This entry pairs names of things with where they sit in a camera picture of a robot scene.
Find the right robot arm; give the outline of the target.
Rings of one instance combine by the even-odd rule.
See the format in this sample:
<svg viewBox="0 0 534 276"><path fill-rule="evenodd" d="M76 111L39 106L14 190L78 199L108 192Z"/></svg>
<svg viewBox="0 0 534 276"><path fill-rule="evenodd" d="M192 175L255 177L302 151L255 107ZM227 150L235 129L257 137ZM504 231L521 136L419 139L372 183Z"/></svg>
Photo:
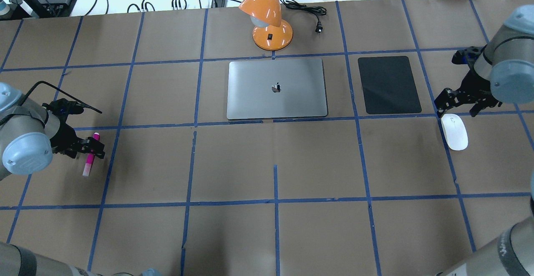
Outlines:
<svg viewBox="0 0 534 276"><path fill-rule="evenodd" d="M454 65L467 65L458 89L445 88L434 100L437 116L471 104L472 117L504 103L531 103L534 98L534 6L516 8L483 47L455 52Z"/></svg>

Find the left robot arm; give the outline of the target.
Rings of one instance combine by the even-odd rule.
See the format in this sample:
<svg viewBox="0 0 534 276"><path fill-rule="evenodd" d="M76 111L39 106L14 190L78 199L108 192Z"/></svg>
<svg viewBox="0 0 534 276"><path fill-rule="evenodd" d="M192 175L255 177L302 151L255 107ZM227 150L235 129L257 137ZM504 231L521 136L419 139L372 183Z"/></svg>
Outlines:
<svg viewBox="0 0 534 276"><path fill-rule="evenodd" d="M39 85L27 93L8 83L0 85L0 179L10 175L31 175L47 168L53 155L76 158L80 154L105 157L105 145L94 137L79 138L67 124L69 115L79 115L93 107L65 93L51 103L38 104L30 98Z"/></svg>

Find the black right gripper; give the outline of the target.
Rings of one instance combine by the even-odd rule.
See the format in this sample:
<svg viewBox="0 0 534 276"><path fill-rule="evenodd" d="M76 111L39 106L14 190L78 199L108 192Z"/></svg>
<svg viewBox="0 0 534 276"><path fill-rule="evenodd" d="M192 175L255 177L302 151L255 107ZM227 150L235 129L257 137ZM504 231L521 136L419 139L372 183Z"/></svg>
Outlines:
<svg viewBox="0 0 534 276"><path fill-rule="evenodd" d="M486 59L483 55L485 48L485 46L471 46L457 50L452 56L451 62L454 65L467 65L469 71L466 73L458 89L444 88L433 101L438 118L442 118L450 109L464 104L473 104L473 107L469 111L469 114L473 118L483 109L502 106L503 102L497 100L492 95L490 82L484 79L474 67L478 59Z"/></svg>

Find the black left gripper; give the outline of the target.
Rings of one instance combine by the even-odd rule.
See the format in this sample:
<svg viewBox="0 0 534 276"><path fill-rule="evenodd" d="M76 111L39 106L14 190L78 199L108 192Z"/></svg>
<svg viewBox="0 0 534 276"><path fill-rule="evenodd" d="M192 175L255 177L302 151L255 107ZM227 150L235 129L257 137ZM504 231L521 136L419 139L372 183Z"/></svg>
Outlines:
<svg viewBox="0 0 534 276"><path fill-rule="evenodd" d="M81 139L75 130L67 124L69 115L79 115L84 109L90 108L86 103L74 100L59 99L47 104L44 108L59 120L59 128L51 138L53 154L67 155L76 158L78 153L92 155L94 158L105 158L104 144L96 138Z"/></svg>

